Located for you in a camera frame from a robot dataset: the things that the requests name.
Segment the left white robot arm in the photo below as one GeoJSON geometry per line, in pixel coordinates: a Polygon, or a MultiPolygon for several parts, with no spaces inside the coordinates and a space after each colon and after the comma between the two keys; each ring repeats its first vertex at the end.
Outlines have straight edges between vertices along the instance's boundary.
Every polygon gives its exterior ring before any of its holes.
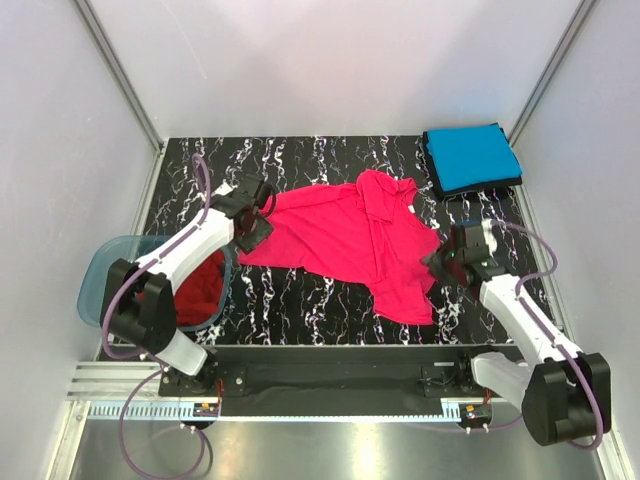
{"type": "Polygon", "coordinates": [[[221,185],[204,208],[167,242],[134,261],[114,261],[106,276],[100,325],[103,348],[110,335],[129,342],[165,367],[181,373],[181,384],[196,396],[215,386],[215,355],[178,327],[174,294],[211,254],[234,245],[254,251],[273,232],[267,217],[276,190],[248,176],[232,188],[221,185]]]}

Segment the pink t shirt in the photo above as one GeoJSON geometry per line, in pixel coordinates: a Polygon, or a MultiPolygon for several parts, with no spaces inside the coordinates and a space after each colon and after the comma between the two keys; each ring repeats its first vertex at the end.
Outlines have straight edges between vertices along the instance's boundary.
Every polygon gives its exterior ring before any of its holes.
{"type": "Polygon", "coordinates": [[[283,192],[269,217],[273,231],[246,266],[303,268],[364,285],[376,314],[397,323],[430,325],[427,294],[435,280],[423,259],[440,244],[436,231],[412,210],[414,179],[375,170],[353,183],[312,185],[283,192]]]}

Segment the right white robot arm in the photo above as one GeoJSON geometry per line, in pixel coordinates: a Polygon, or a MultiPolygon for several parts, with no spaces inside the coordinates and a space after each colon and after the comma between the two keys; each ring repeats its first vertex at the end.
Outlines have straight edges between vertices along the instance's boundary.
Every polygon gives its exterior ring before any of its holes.
{"type": "Polygon", "coordinates": [[[455,224],[423,261],[439,282],[466,288],[508,332],[518,364],[497,351],[471,354],[454,371],[466,396],[489,389],[516,407],[541,446],[570,443],[593,451],[611,429],[611,369],[600,353],[585,353],[530,297],[525,283],[496,255],[495,221],[455,224]]]}

